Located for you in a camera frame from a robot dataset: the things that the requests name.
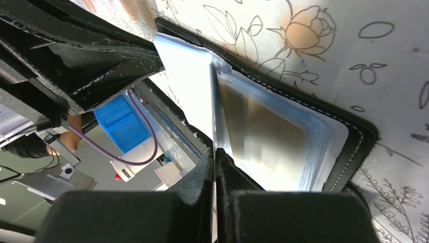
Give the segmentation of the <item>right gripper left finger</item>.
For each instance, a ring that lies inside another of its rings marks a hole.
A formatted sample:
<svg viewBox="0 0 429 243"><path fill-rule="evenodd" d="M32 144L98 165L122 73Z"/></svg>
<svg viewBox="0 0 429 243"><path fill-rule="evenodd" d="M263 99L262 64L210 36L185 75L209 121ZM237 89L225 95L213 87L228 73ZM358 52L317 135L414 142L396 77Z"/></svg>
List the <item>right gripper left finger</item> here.
<svg viewBox="0 0 429 243"><path fill-rule="evenodd" d="M70 191L36 242L211 242L213 151L165 191Z"/></svg>

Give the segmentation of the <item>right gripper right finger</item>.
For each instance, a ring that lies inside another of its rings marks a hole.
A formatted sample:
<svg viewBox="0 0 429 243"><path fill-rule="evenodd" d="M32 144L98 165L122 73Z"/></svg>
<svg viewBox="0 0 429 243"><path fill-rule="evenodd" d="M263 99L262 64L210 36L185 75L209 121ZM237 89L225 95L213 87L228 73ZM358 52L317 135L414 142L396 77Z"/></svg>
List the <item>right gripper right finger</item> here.
<svg viewBox="0 0 429 243"><path fill-rule="evenodd" d="M218 242L378 242L368 208L351 193L268 192L227 153L215 153Z"/></svg>

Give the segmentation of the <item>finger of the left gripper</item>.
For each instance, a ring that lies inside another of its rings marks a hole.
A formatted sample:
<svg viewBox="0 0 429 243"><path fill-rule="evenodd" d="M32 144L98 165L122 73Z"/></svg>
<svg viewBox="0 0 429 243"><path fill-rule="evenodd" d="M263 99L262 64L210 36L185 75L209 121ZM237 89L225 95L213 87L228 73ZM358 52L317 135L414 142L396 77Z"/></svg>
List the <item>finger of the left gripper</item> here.
<svg viewBox="0 0 429 243"><path fill-rule="evenodd" d="M1 1L1 55L22 75L3 88L72 113L97 109L164 70L153 43L71 1Z"/></svg>

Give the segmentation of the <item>black leather card holder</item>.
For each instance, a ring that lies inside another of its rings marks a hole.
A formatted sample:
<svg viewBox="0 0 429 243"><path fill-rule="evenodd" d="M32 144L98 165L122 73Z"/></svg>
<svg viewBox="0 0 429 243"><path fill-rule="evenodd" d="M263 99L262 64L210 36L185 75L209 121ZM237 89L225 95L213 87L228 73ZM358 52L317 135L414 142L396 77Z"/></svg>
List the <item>black leather card holder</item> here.
<svg viewBox="0 0 429 243"><path fill-rule="evenodd" d="M212 140L210 65L221 64L231 157L263 189L341 191L378 140L372 123L252 69L175 24L157 18L155 25L169 95L188 123Z"/></svg>

